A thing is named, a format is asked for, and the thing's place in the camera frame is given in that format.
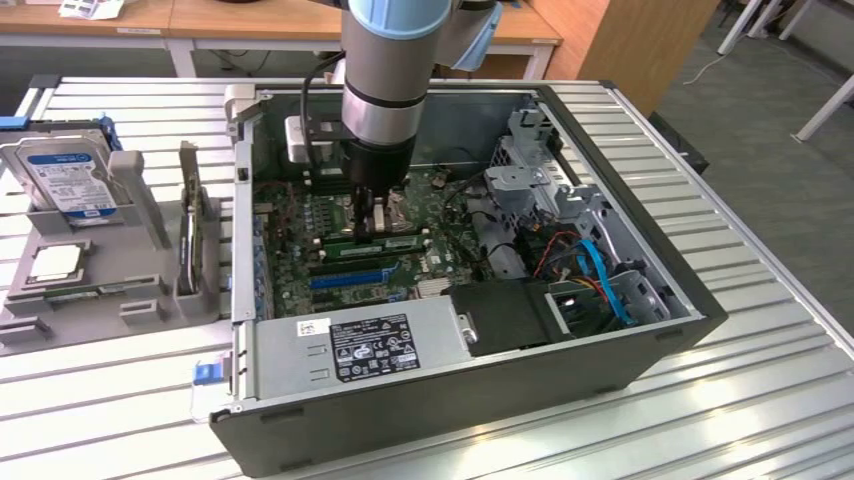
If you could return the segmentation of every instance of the gray carpet floor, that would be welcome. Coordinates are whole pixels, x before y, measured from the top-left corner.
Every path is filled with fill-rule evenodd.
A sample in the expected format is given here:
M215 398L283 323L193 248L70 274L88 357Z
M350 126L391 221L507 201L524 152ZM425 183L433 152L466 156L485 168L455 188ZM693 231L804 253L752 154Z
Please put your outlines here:
M854 109L845 107L809 144L796 132L845 78L776 40L745 39L693 85L726 30L717 19L698 41L658 112L712 163L705 174L718 194L784 264L854 332ZM201 76L241 76L221 70L210 52L195 52ZM263 52L234 58L246 70ZM273 53L258 76L303 75L310 53ZM36 73L74 76L173 76L165 51L0 49L0 114L15 112Z

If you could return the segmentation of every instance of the circuit board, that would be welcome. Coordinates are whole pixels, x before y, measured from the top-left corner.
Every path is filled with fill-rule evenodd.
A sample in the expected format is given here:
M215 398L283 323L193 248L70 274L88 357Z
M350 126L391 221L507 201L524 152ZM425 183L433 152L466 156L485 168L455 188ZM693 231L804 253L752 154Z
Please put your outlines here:
M413 170L406 187L390 195L390 234L367 244L353 242L350 195L321 195L322 189L303 182L258 183L275 316L421 298L425 285L489 278L489 269L461 254L461 249L478 252L471 223L457 210L443 215L446 198L462 183L437 182L433 169ZM463 203L449 208L465 208Z

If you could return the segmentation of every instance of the robotic arm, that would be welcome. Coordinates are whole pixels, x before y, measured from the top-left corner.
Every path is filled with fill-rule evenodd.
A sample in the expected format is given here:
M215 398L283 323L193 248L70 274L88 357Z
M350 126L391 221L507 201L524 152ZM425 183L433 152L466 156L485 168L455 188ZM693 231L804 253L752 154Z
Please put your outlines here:
M382 222L389 191L406 177L434 64L479 68L498 26L497 0L314 0L343 10L347 74L345 175L357 240Z

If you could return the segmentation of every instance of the wall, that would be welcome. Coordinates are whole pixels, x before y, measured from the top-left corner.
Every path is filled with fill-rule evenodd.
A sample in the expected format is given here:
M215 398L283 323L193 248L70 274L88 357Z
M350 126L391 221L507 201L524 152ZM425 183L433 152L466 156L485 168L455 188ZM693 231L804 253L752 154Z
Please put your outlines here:
M816 2L792 36L854 72L854 0Z

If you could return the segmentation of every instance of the wooden cabinet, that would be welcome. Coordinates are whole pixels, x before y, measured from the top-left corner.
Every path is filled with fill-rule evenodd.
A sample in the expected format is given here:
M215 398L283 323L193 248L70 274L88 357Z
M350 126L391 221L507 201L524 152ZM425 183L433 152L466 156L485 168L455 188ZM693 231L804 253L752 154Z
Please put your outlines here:
M564 44L546 78L612 80L649 115L718 0L529 0Z

